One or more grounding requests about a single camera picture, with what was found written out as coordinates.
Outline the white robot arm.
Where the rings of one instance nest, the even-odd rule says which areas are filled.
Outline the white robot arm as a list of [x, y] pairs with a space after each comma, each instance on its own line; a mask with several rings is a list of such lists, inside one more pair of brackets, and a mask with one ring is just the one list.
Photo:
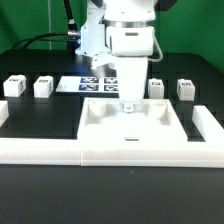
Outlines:
[[89, 58], [93, 75], [116, 72], [119, 100], [126, 112], [144, 97], [148, 62], [157, 45], [151, 23], [158, 0], [88, 0], [77, 54]]

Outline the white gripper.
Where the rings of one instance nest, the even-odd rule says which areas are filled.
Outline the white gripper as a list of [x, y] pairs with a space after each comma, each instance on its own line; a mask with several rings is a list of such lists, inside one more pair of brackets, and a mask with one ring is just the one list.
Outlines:
[[[118, 79], [119, 98], [132, 103], [132, 111], [139, 111], [144, 96], [148, 57], [153, 54], [154, 28], [120, 28], [108, 26], [106, 44], [111, 50]], [[131, 105], [122, 109], [131, 112]]]

